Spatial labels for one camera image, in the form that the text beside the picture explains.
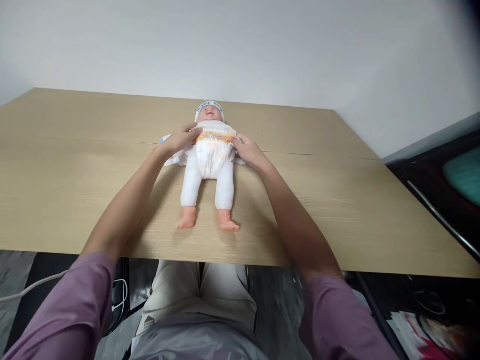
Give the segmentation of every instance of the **white leggings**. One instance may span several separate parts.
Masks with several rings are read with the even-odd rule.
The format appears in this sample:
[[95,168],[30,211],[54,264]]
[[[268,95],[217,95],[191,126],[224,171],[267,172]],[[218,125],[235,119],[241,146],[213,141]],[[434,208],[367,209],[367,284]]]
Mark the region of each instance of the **white leggings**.
[[[186,162],[185,178],[183,179],[180,198],[182,207],[197,206],[197,198],[199,197],[199,188],[202,179],[203,176],[197,159],[197,152],[194,149],[188,154]],[[216,171],[216,179],[216,208],[232,210],[235,193],[234,163],[232,161],[225,162],[221,168]]]

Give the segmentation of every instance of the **desk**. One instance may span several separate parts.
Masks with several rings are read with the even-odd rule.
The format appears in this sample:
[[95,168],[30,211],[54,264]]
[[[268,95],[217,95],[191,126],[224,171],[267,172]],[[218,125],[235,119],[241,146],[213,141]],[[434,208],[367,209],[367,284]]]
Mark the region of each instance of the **desk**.
[[[156,143],[203,100],[34,89],[0,108],[0,249],[78,254]],[[222,102],[319,225],[345,271],[480,277],[479,265],[331,110]],[[164,168],[125,256],[288,265],[267,194],[235,165],[233,219],[218,230],[205,181],[194,229],[178,230],[184,168]]]

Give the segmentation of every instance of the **purple shirt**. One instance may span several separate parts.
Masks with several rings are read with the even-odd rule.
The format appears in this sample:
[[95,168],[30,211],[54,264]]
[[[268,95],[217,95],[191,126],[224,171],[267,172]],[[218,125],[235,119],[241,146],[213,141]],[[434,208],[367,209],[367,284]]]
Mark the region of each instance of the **purple shirt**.
[[[103,253],[80,257],[3,359],[94,359],[111,321],[114,271]],[[352,289],[332,276],[307,284],[300,338],[314,360],[397,359]]]

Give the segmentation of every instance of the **white knit hat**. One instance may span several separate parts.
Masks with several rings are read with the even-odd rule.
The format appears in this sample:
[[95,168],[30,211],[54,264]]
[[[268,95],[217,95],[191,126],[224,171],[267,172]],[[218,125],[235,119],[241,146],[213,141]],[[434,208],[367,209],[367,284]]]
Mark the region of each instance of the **white knit hat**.
[[202,105],[200,105],[200,106],[198,107],[198,109],[196,110],[196,114],[195,114],[195,122],[197,122],[197,120],[199,119],[200,111],[201,111],[204,107],[209,106],[209,105],[214,106],[214,107],[216,107],[218,110],[220,110],[221,119],[222,119],[223,122],[225,122],[224,110],[222,109],[222,107],[221,107],[218,103],[216,103],[215,101],[212,101],[212,100],[210,100],[210,101],[205,101]]

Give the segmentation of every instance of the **floor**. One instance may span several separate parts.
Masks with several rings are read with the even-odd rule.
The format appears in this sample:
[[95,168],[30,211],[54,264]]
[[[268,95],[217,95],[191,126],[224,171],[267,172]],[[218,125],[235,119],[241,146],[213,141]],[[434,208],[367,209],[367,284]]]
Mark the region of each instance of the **floor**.
[[[0,298],[21,292],[35,253],[0,250]],[[130,259],[131,307],[147,299],[158,261]],[[311,359],[298,336],[304,308],[299,274],[286,267],[251,266],[250,292],[257,302],[256,337],[269,359]],[[0,354],[17,313],[20,300],[0,304]],[[122,359],[135,334],[140,313],[124,321],[98,346],[96,360]]]

